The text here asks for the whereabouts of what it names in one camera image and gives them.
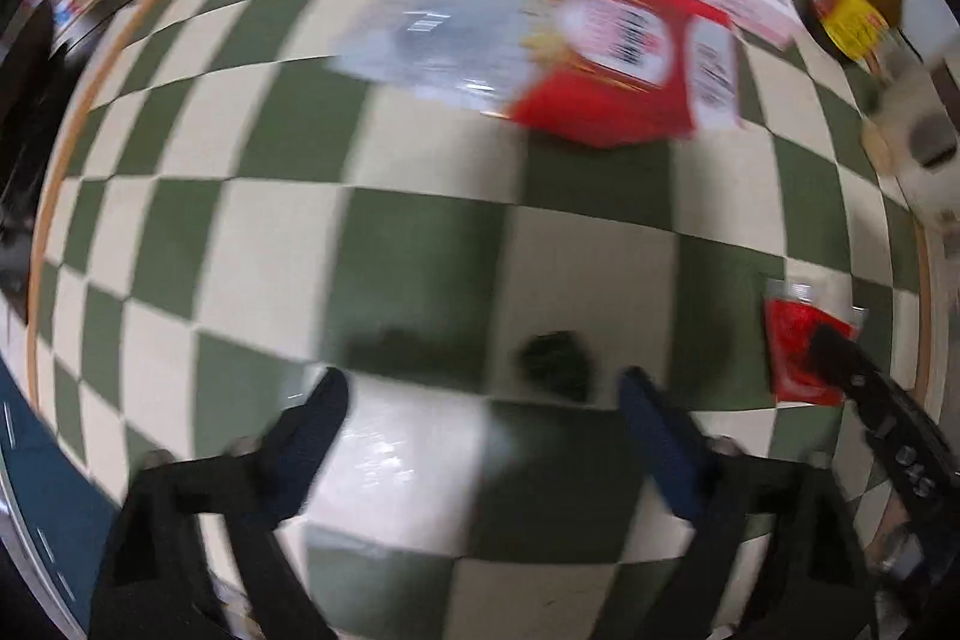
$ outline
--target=clear plastic bag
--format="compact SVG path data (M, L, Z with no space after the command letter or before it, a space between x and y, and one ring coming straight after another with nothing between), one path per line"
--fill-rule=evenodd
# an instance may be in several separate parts
M337 47L339 71L499 112L536 72L531 0L379 0Z

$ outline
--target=green and white checkered surface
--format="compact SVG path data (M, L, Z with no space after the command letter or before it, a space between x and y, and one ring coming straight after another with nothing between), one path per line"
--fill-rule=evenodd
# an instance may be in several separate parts
M752 453L835 446L869 539L889 483L850 411L774 404L760 317L767 278L811 281L912 384L917 251L858 142L865 74L746 36L742 129L594 151L330 71L371 1L157 0L121 53L42 275L40 405L80 469L119 501L147 449L220 453L338 365L352 413L284 532L333 626L627 637L689 535L613 411L637 363ZM597 362L589 405L517 376L560 329Z

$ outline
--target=red snack bag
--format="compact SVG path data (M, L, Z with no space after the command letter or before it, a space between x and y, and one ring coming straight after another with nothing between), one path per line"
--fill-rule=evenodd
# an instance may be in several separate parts
M520 124L609 148L737 124L730 17L698 0L546 0Z
M776 400L840 407L843 391L826 386L809 371L806 353L810 338L820 324L831 325L846 338L853 337L853 326L818 310L813 304L791 299L768 299L764 303L764 315Z

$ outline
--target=brown bottle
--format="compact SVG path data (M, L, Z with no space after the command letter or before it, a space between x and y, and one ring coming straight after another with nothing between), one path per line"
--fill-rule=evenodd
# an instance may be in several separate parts
M808 0L803 21L843 64L866 57L904 13L904 0Z

